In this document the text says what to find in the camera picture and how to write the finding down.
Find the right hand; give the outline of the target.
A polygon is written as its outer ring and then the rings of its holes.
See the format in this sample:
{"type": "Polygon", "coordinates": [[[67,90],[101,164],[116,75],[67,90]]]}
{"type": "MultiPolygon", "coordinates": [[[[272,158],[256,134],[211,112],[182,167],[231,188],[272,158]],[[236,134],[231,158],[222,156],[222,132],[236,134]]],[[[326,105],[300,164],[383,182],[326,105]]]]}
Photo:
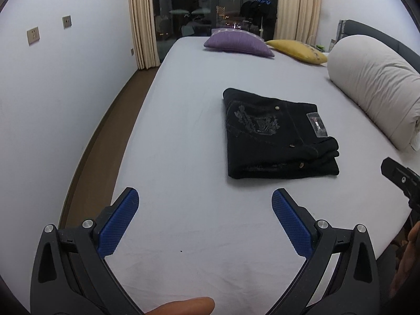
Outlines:
{"type": "Polygon", "coordinates": [[[392,298],[396,295],[404,282],[407,281],[414,263],[419,256],[419,250],[416,248],[416,238],[419,234],[419,222],[410,230],[408,234],[408,244],[403,254],[402,260],[399,264],[396,275],[391,283],[389,297],[392,298]]]}

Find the left hand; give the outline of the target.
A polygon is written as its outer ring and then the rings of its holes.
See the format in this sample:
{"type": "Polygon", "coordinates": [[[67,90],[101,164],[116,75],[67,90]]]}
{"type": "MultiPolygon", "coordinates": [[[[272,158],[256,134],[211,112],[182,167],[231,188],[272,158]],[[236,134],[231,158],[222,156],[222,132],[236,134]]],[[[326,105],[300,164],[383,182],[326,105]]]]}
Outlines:
{"type": "Polygon", "coordinates": [[[211,297],[198,297],[175,301],[158,306],[146,315],[209,315],[214,311],[215,302],[211,297]]]}

